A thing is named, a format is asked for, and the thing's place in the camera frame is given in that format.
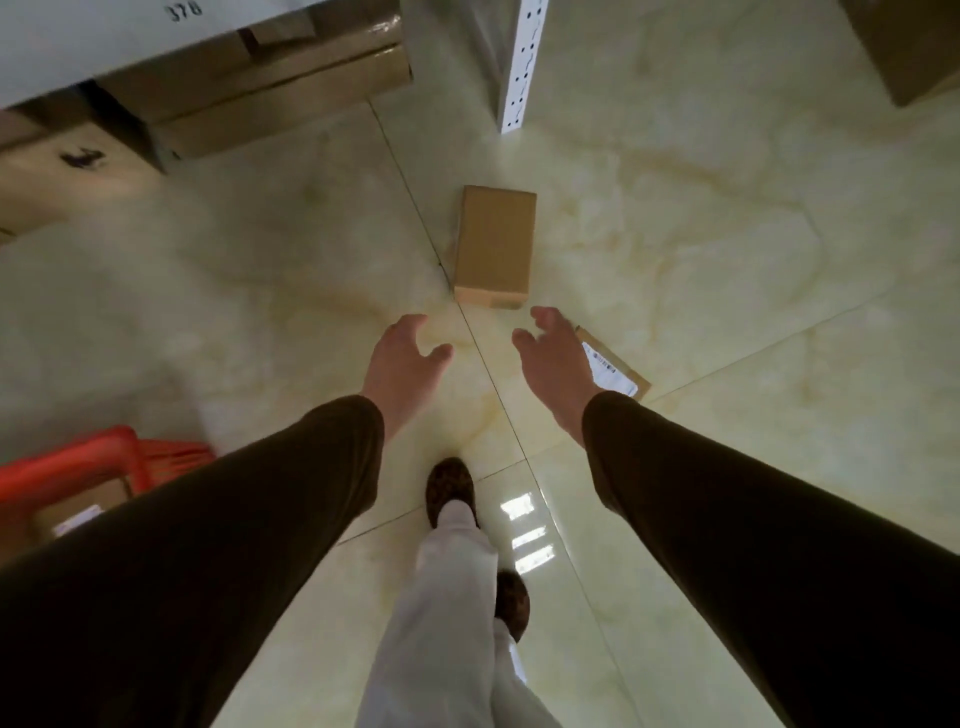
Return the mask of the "person's right hand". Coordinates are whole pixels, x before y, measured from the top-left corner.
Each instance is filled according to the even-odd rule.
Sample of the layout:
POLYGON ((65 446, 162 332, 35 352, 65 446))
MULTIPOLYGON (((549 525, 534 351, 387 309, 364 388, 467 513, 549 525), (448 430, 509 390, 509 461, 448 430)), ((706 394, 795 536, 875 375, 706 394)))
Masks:
POLYGON ((538 330, 533 363, 521 363, 525 382, 557 425, 580 446, 589 403, 601 392, 572 323, 556 307, 534 305, 530 315, 538 330))

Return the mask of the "person's left hand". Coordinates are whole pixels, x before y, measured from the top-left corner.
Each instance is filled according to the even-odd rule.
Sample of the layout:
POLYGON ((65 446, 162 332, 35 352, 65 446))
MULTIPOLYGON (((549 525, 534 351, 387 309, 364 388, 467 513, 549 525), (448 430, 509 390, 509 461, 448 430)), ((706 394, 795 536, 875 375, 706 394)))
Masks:
POLYGON ((384 442, 394 439, 429 404, 444 375, 428 375, 418 335, 423 313, 401 316, 384 331, 369 359, 361 395, 383 420, 384 442))

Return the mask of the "person's left forearm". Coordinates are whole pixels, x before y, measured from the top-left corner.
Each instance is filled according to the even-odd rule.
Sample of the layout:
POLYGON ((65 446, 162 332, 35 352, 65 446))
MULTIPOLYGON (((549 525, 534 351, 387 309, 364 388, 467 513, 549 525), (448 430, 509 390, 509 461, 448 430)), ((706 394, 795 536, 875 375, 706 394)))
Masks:
POLYGON ((384 442, 340 397, 0 568, 0 728, 210 728, 384 442))

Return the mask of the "person's right forearm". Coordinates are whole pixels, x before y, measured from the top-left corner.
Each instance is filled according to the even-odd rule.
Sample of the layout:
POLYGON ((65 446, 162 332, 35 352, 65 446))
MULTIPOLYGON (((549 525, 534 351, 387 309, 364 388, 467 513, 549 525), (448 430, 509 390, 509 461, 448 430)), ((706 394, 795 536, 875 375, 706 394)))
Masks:
POLYGON ((960 555, 624 394, 582 407, 597 495, 788 728, 960 728, 960 555))

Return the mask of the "cardboard parcel with white label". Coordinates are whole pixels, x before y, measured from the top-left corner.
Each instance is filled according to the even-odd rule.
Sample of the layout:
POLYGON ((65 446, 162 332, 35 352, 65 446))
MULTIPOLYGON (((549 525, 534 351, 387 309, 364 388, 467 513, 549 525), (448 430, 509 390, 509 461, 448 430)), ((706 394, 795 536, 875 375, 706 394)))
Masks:
POLYGON ((640 402, 652 388, 644 376, 581 325, 574 332, 585 352, 593 382, 600 388, 617 392, 640 402))

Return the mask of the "plain brown cardboard box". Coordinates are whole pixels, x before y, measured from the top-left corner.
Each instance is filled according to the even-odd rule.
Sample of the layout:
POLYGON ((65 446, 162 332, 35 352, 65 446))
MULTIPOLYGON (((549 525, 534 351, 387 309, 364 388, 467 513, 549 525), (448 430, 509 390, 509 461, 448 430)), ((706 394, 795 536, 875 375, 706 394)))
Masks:
POLYGON ((452 281, 462 306, 519 310, 530 295, 538 196, 465 185, 452 281))

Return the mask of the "person's left brown shoe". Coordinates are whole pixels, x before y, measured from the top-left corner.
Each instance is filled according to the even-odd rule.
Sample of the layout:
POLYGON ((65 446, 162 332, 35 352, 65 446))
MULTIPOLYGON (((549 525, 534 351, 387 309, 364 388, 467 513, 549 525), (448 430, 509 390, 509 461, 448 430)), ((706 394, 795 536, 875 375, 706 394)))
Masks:
POLYGON ((474 480, 466 463, 458 457, 447 457, 431 469, 426 481, 424 501, 425 513, 433 529, 438 528, 443 509, 455 502, 468 508, 474 527, 480 528, 474 480))

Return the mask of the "person's brown shoe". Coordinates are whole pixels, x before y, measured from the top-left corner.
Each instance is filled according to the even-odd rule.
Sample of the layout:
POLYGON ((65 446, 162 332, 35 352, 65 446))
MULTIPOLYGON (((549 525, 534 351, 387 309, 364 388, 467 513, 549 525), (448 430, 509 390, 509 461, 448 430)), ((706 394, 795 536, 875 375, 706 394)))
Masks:
POLYGON ((438 528, 443 509, 455 502, 468 508, 474 527, 480 528, 474 480, 466 463, 458 457, 447 457, 431 469, 426 481, 424 501, 425 513, 433 529, 438 528))
POLYGON ((501 569, 496 575, 494 617, 519 643, 530 622, 531 598, 522 576, 514 570, 501 569))

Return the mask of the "person's right brown shoe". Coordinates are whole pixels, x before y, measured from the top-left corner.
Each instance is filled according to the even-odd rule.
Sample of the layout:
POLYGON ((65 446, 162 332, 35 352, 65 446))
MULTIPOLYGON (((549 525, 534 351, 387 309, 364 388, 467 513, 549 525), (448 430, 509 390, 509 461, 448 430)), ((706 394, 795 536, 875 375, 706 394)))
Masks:
POLYGON ((514 570, 501 569, 496 575, 494 617, 519 643, 530 622, 531 598, 522 576, 514 570))

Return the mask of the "person's left leg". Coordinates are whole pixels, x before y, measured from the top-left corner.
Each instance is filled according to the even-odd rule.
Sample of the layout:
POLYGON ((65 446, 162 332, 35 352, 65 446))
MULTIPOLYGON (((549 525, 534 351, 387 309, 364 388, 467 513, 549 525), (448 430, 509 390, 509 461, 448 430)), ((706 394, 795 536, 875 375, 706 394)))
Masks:
POLYGON ((497 572, 471 507, 444 504, 381 638, 356 728, 493 728, 497 572))

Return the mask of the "person's leg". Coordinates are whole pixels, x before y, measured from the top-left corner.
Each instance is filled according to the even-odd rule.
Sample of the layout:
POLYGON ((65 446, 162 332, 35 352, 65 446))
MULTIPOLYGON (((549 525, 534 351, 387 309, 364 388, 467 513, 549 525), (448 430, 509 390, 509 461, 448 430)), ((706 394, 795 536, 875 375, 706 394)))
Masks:
POLYGON ((526 684, 517 643, 499 617, 493 620, 493 637, 490 710, 494 728, 562 728, 526 684))
POLYGON ((444 504, 381 638, 356 728, 493 728, 497 572, 471 507, 444 504))

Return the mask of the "long flat cardboard box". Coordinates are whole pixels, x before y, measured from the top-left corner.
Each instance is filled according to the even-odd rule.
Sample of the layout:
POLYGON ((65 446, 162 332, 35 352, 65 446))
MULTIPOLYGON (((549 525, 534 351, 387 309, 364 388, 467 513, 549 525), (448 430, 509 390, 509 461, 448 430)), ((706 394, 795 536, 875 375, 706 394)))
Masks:
POLYGON ((151 127, 156 143, 193 160, 290 131, 409 85, 402 44, 216 103, 151 127))

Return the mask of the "taped large cardboard box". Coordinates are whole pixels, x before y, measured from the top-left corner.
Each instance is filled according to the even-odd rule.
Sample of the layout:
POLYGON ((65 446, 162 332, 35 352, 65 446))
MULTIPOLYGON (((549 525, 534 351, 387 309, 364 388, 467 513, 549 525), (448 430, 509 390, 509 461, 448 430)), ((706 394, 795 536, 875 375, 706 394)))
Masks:
POLYGON ((402 42, 400 0, 326 0, 97 77, 146 124, 160 124, 402 42))

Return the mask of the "person's right leg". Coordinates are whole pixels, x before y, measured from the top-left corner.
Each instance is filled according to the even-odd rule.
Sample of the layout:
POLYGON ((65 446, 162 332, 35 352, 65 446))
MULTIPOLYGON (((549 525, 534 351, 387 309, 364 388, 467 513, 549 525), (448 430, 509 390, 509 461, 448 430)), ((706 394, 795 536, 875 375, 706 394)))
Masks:
POLYGON ((493 620, 493 637, 490 710, 494 728, 562 728, 526 684, 517 643, 499 617, 493 620))

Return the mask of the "red plastic basket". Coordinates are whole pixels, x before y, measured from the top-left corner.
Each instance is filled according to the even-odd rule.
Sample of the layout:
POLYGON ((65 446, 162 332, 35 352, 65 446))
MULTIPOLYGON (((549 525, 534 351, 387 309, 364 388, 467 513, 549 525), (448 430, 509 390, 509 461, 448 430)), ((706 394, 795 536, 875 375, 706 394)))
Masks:
POLYGON ((131 501, 215 458, 207 443, 143 439, 118 425, 0 465, 0 568, 44 545, 32 528, 43 507, 114 479, 127 481, 131 501))

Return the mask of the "cardboard parcel in basket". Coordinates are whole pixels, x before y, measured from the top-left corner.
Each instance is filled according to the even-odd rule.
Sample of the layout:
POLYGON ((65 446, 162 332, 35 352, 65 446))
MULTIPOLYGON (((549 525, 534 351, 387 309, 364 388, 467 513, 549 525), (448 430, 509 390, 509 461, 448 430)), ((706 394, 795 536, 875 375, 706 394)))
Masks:
POLYGON ((36 541, 57 540, 97 517, 126 504, 132 490, 125 478, 114 478, 58 500, 37 510, 31 517, 36 541))

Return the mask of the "cardboard box with black mark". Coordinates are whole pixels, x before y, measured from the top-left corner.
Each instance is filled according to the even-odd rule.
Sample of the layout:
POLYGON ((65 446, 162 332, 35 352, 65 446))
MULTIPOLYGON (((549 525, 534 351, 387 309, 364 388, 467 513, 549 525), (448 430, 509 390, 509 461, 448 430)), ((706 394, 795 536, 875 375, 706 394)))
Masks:
POLYGON ((94 121, 0 148, 0 244, 142 192, 162 175, 136 132, 94 121))

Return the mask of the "white shelf board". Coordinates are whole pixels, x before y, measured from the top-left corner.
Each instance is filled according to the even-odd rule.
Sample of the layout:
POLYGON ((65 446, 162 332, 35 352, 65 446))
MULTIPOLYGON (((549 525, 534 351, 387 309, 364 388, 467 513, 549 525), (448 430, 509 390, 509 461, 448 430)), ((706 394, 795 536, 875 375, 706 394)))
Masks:
POLYGON ((327 0, 0 0, 0 109, 327 0))

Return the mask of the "dark brown cardboard box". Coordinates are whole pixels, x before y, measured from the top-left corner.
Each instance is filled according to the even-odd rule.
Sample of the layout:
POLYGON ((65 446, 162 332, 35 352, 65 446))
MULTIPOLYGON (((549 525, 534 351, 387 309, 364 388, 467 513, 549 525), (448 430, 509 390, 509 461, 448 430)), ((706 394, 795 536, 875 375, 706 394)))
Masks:
POLYGON ((960 90, 960 0, 837 0, 893 104, 960 90))

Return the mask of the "white perforated shelf post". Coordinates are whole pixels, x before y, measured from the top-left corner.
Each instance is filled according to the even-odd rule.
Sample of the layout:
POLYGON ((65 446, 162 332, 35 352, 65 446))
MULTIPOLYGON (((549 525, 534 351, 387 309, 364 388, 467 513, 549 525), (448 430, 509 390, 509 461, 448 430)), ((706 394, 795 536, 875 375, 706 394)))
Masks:
POLYGON ((510 0, 499 72, 497 127, 502 136, 523 125, 548 9, 549 0, 510 0))

